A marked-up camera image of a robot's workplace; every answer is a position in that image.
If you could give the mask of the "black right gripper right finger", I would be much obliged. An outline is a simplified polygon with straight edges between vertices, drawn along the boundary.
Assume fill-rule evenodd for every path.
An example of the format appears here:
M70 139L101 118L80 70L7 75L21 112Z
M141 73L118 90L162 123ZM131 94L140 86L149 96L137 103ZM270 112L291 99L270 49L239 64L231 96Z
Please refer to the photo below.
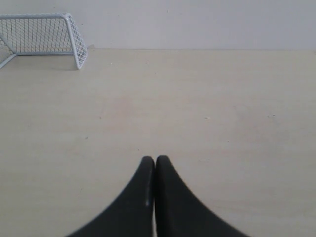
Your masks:
M168 156L157 158L155 215L159 237L245 237L208 209L183 182Z

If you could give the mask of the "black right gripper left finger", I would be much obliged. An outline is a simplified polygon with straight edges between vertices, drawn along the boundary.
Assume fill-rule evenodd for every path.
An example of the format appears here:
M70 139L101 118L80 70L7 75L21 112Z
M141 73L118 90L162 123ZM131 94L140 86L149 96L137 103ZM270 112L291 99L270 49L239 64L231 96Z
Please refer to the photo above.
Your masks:
M155 162L145 156L118 197L71 237L153 236Z

